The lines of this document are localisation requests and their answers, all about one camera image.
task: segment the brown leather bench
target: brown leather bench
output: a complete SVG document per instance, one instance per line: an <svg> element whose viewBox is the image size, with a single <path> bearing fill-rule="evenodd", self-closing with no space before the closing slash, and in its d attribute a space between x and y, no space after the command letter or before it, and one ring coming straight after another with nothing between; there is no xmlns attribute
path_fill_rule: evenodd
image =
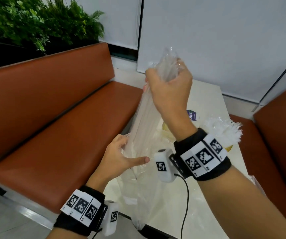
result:
<svg viewBox="0 0 286 239"><path fill-rule="evenodd" d="M0 162L0 183L59 213L139 104L113 77L105 43L1 68L0 156L36 135Z"/></svg>
<svg viewBox="0 0 286 239"><path fill-rule="evenodd" d="M286 218L286 91L255 113L256 124L230 117L243 124L239 146L248 174Z"/></svg>

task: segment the green plant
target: green plant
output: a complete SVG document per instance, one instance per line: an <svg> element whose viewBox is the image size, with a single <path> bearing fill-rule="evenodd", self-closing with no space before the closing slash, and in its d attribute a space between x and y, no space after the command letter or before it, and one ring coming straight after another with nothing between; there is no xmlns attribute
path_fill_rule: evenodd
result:
<svg viewBox="0 0 286 239"><path fill-rule="evenodd" d="M16 45L32 42L44 51L48 35L39 14L44 8L41 0L0 0L0 40L11 39Z"/></svg>
<svg viewBox="0 0 286 239"><path fill-rule="evenodd" d="M47 0L47 3L44 16L49 35L60 37L68 44L73 43L74 37L81 40L103 37L104 27L98 19L104 12L95 11L88 15L76 0L71 0L69 6L63 0Z"/></svg>

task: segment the purple label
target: purple label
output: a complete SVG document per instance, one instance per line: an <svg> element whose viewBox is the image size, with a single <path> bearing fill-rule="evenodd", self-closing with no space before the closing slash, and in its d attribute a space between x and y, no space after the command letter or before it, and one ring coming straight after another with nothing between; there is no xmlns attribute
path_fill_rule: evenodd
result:
<svg viewBox="0 0 286 239"><path fill-rule="evenodd" d="M187 113L188 113L191 121L196 121L196 112L193 112L191 110L187 110Z"/></svg>

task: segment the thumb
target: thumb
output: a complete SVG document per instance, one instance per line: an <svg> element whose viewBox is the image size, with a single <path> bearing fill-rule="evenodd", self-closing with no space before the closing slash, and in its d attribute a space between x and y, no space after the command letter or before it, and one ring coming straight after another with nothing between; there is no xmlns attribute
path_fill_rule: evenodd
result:
<svg viewBox="0 0 286 239"><path fill-rule="evenodd" d="M157 86L161 82L161 78L157 74L156 69L149 68L145 71L146 80L148 81L150 88Z"/></svg>
<svg viewBox="0 0 286 239"><path fill-rule="evenodd" d="M139 157L139 158L127 158L129 168L134 166L143 165L150 161L149 157Z"/></svg>

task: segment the black planter box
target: black planter box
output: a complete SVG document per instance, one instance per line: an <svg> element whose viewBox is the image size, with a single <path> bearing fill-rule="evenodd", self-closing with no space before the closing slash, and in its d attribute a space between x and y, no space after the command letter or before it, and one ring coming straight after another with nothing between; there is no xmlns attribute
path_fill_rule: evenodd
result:
<svg viewBox="0 0 286 239"><path fill-rule="evenodd" d="M73 40L73 44L68 45L59 38L50 37L50 42L45 46L46 51L41 52L30 44L21 47L10 44L10 42L0 42L0 67L95 43L98 43L98 40Z"/></svg>

